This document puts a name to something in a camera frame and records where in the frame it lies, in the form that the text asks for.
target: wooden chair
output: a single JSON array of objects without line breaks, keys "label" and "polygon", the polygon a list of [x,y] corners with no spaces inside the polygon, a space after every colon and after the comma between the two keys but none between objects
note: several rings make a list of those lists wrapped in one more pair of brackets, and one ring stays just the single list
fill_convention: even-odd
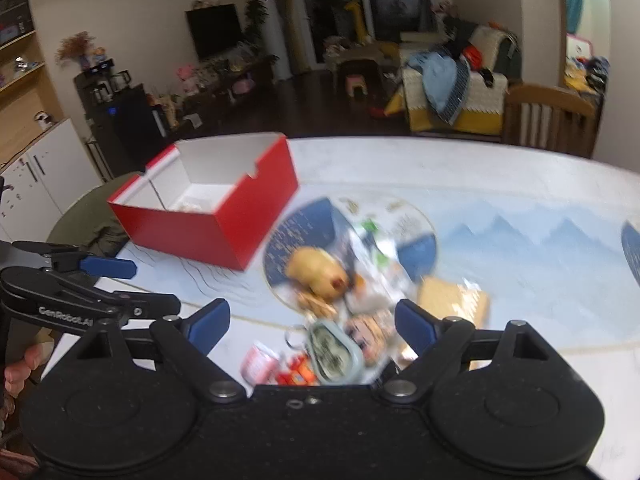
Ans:
[{"label": "wooden chair", "polygon": [[595,118],[593,105],[573,92],[521,84],[505,95],[502,142],[591,158]]}]

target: floor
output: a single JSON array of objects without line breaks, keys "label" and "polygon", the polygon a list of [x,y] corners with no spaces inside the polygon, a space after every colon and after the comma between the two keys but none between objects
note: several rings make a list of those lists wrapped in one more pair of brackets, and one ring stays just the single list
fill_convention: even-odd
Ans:
[{"label": "floor", "polygon": [[274,131],[287,137],[408,136],[404,115],[375,119],[368,107],[384,98],[351,99],[335,95],[329,71],[309,72],[258,92],[246,105],[233,110],[220,133]]}]

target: black television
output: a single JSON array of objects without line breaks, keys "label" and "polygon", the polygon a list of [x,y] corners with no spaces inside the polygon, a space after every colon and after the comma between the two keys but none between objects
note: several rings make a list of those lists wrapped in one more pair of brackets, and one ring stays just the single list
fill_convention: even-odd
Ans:
[{"label": "black television", "polygon": [[188,10],[186,14],[199,60],[228,50],[242,40],[242,29],[233,4]]}]

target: bolt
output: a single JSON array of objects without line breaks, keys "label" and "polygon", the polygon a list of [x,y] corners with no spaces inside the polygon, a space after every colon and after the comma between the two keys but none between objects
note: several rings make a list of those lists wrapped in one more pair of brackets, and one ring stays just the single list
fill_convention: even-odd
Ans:
[{"label": "bolt", "polygon": [[297,399],[289,399],[286,402],[286,405],[288,408],[291,408],[292,410],[301,410],[302,408],[305,407],[305,403]]},{"label": "bolt", "polygon": [[418,387],[411,381],[404,379],[394,379],[385,384],[385,391],[393,397],[409,397],[418,390]]},{"label": "bolt", "polygon": [[242,386],[233,381],[218,381],[209,387],[209,393],[219,399],[230,399],[240,394]]}]

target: open cardboard box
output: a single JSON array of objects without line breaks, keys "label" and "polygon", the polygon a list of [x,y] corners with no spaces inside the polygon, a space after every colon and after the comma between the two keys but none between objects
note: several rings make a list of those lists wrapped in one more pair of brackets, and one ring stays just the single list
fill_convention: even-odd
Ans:
[{"label": "open cardboard box", "polygon": [[180,140],[109,204],[134,243],[245,269],[298,188],[283,134]]}]

